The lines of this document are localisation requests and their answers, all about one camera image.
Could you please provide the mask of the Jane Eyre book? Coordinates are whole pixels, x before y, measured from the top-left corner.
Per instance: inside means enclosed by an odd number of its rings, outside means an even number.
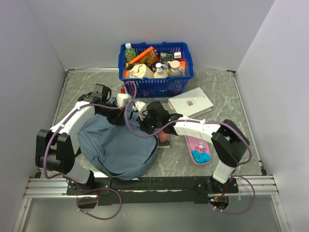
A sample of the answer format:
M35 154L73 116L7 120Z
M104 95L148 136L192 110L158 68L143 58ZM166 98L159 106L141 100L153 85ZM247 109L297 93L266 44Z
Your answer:
M170 148L170 134L165 133L163 130L157 133L159 144L158 148Z

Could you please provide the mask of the blue grey backpack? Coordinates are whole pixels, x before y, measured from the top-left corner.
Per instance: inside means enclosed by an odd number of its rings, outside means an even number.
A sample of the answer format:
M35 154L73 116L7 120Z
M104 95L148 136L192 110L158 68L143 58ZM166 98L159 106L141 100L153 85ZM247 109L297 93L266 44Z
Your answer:
M144 175L158 154L158 137L140 130L139 114L128 109L128 125L110 124L103 115L88 120L77 134L81 152L99 171L123 180Z

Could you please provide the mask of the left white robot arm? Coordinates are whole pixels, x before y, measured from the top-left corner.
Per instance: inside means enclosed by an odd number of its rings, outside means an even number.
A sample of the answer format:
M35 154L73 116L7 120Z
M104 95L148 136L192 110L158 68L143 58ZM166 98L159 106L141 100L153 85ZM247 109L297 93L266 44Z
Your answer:
M78 98L60 122L48 130L41 129L36 137L35 164L43 169L45 178L61 176L70 187L76 186L84 194L92 193L96 187L94 173L76 161L73 140L95 115L107 117L111 124L121 124L125 104L131 99L124 88L114 98L109 87L96 84L92 92Z

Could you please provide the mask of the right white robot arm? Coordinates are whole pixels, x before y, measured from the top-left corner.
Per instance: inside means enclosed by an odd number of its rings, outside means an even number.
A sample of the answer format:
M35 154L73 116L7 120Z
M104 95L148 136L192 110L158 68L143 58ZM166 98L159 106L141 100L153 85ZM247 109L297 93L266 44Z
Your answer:
M167 134L211 143L219 158L211 180L211 187L215 192L224 191L236 168L252 158L250 142L229 119L214 122L178 113L170 114L159 101L150 104L138 101L133 104L132 109L139 113L140 129L148 134L162 130Z

